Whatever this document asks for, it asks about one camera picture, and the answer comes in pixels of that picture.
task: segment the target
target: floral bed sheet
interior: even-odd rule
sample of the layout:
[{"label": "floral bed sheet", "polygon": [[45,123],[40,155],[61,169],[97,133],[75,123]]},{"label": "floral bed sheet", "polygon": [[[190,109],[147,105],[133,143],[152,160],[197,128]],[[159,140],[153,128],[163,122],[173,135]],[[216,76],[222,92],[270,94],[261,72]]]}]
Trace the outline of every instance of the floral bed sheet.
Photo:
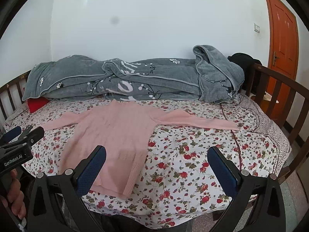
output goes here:
[{"label": "floral bed sheet", "polygon": [[[39,126],[59,118],[64,112],[82,112],[109,104],[101,97],[86,101],[51,101],[30,114],[27,104],[19,107],[5,122],[8,131],[20,125]],[[278,175],[291,149],[287,138],[259,106],[239,94],[230,103],[215,105],[201,101],[137,101],[164,110],[181,108],[205,118],[234,121],[239,131],[158,125],[149,139],[148,155],[133,192],[127,200],[89,191],[82,199],[91,211],[105,215],[129,216],[152,229],[179,225],[196,216],[225,209],[226,196],[207,162],[207,150],[218,147],[239,169],[252,175]],[[61,152],[73,135],[75,125],[45,132],[32,147],[34,158],[24,164],[32,175],[58,173]]]}]

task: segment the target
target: wooden crib rail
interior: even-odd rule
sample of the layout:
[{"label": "wooden crib rail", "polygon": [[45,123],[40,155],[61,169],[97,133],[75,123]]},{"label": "wooden crib rail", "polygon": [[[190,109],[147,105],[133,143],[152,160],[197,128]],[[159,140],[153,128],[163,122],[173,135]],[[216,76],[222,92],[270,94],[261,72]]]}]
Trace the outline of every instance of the wooden crib rail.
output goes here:
[{"label": "wooden crib rail", "polygon": [[[269,104],[267,111],[266,111],[266,115],[268,117],[271,116],[271,113],[274,109],[275,103],[276,103],[278,95],[279,95],[281,85],[285,84],[288,87],[290,87],[288,98],[286,100],[283,111],[282,111],[281,115],[279,116],[279,118],[274,120],[274,122],[280,128],[283,127],[283,124],[285,123],[286,118],[288,117],[288,114],[291,110],[291,107],[292,107],[296,93],[299,93],[300,95],[302,95],[304,97],[304,103],[302,105],[302,109],[299,113],[298,119],[297,119],[295,126],[292,129],[290,135],[288,136],[288,140],[289,140],[290,144],[292,144],[294,142],[295,138],[297,137],[297,135],[299,134],[299,132],[300,132],[300,130],[301,130],[301,128],[302,128],[302,126],[305,122],[305,119],[308,115],[308,111],[309,111],[309,90],[307,88],[305,88],[304,86],[302,86],[301,84],[297,83],[296,81],[286,77],[285,75],[282,75],[282,74],[280,74],[280,73],[278,73],[274,70],[271,70],[271,69],[264,67],[264,66],[261,66],[259,64],[254,64],[252,66],[252,69],[251,69],[251,72],[250,72],[249,83],[248,83],[248,87],[247,87],[247,91],[246,91],[246,95],[248,97],[251,93],[251,89],[252,89],[252,85],[253,85],[253,79],[254,79],[254,75],[255,75],[256,72],[261,73],[260,82],[259,82],[259,85],[257,87],[257,92],[256,92],[256,96],[255,96],[255,99],[254,99],[254,101],[259,106],[261,105],[262,99],[264,97],[269,78],[272,77],[272,78],[277,80],[273,94],[272,94],[270,104]],[[302,162],[304,161],[304,159],[306,158],[306,155],[308,153],[309,153],[309,137],[307,138],[304,145],[301,147],[300,151],[298,152],[296,157],[293,159],[291,164],[289,166],[281,169],[279,176],[278,176],[279,181],[280,182],[284,181],[293,171],[295,171],[302,164]]]},{"label": "wooden crib rail", "polygon": [[[21,87],[20,87],[20,82],[23,79],[25,79],[27,81],[29,74],[30,74],[30,71],[27,71],[24,74],[14,78],[13,80],[8,82],[7,84],[5,84],[2,87],[0,87],[0,94],[3,93],[3,92],[7,92],[7,95],[9,97],[10,104],[11,104],[11,107],[12,107],[13,111],[16,110],[16,106],[14,105],[14,102],[13,102],[13,98],[12,98],[12,94],[11,94],[11,91],[10,91],[10,87],[12,85],[16,85],[17,86],[17,90],[18,90],[18,95],[19,95],[20,101],[21,101],[21,103],[23,103],[23,100],[22,100],[23,95],[22,95],[22,91],[21,91]],[[3,102],[1,101],[1,98],[0,98],[0,108],[1,108],[2,114],[4,116],[4,119],[6,120],[7,119],[7,114],[6,114],[5,110],[4,110],[4,106],[3,106]]]}]

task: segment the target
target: door handle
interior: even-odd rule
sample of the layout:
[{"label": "door handle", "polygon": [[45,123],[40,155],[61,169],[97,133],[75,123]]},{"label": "door handle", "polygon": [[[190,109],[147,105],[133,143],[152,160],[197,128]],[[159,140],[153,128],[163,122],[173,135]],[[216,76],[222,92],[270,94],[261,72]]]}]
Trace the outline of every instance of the door handle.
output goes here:
[{"label": "door handle", "polygon": [[273,52],[273,58],[272,58],[272,66],[276,66],[275,62],[276,62],[277,59],[279,59],[279,57],[276,56],[276,51],[274,51]]}]

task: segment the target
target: white wall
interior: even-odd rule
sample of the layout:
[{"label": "white wall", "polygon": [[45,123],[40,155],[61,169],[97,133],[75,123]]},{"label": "white wall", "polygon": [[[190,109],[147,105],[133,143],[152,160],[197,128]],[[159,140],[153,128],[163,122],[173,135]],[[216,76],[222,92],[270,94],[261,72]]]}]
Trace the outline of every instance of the white wall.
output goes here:
[{"label": "white wall", "polygon": [[[297,13],[287,3],[287,1],[286,0],[281,1],[291,10],[291,12],[296,16],[297,20],[297,27],[299,34],[299,59],[298,59],[296,81],[309,89],[309,31],[307,30],[307,28],[305,27],[304,23],[299,18]],[[297,121],[300,110],[302,108],[303,101],[304,98],[299,94],[296,94],[290,114],[287,118],[288,123],[290,123],[292,126],[294,126],[294,124]],[[307,117],[299,135],[303,140],[307,139],[309,135],[309,117]]]},{"label": "white wall", "polygon": [[[254,23],[261,33],[254,31]],[[245,52],[267,65],[266,0],[55,0],[52,59],[194,58],[209,44],[228,56]]]},{"label": "white wall", "polygon": [[[29,71],[37,63],[51,61],[50,21],[53,0],[28,0],[13,18],[0,40],[0,85]],[[13,88],[14,98],[19,98]],[[7,94],[0,95],[7,115],[12,112]]]}]

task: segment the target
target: gray comforter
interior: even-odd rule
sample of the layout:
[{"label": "gray comforter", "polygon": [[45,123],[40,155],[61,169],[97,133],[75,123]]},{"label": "gray comforter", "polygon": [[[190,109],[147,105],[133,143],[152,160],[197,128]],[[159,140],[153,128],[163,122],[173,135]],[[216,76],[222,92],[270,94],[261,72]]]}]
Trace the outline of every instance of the gray comforter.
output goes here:
[{"label": "gray comforter", "polygon": [[229,101],[244,81],[243,70],[210,45],[193,48],[195,59],[156,58],[128,63],[82,55],[36,65],[23,100],[44,96],[83,100],[104,95],[120,101],[199,99]]}]

